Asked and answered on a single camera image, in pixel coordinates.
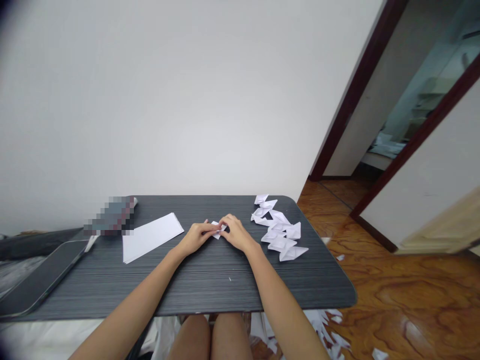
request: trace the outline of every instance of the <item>person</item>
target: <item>person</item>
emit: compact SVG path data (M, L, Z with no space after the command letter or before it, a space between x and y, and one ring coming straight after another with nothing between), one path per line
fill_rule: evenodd
M288 360L327 360L330 357L319 336L274 270L262 248L245 230L241 221L228 214L218 225L194 223L185 237L171 249L158 266L78 347L70 359L125 359L153 316L172 275L180 263L197 251L221 225L230 244L247 257L260 293L265 314L276 340ZM249 336L238 313L220 314L213 327L203 315L189 316L171 346L168 359L252 359Z

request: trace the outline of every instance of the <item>leg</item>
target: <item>leg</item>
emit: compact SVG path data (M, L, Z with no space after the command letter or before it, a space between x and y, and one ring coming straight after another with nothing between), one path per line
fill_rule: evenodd
M208 360L210 358L210 327L203 315L189 316L171 346L168 360Z
M211 360L253 360L242 316L237 312L218 315L211 339Z

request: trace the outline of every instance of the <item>dark gray table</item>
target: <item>dark gray table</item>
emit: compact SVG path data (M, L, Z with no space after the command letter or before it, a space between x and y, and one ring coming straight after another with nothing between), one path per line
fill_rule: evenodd
M184 233L139 259L122 262L122 237L101 236L40 307L14 321L105 318L157 266L186 234L192 223L219 221L236 215L260 242L267 227L250 221L258 207L255 196L136 196L133 226L174 212ZM301 222L298 246L309 251L293 261L279 261L277 251L261 243L266 257L303 309L351 307L355 289L295 202L278 199L275 210ZM262 311L260 295L245 255L223 237L211 237L179 266L156 311L157 316Z

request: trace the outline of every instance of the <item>wall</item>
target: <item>wall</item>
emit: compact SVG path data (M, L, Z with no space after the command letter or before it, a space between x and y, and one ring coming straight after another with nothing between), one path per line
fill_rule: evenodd
M0 232L81 226L108 196L297 200L381 2L17 2Z
M350 176L460 3L410 1L396 26L324 176Z
M360 214L394 244L479 186L478 99L480 81Z

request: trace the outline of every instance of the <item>wooden floor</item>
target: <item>wooden floor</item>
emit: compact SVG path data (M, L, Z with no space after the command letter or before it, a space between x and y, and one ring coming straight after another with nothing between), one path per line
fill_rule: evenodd
M358 187L348 193L335 181L345 180L307 181L298 206L320 236L331 238L332 254L345 254L340 265L358 294L356 306L341 310L342 324L330 329L351 343L345 358L371 360L377 348L390 360L480 359L480 261L389 253L349 217Z

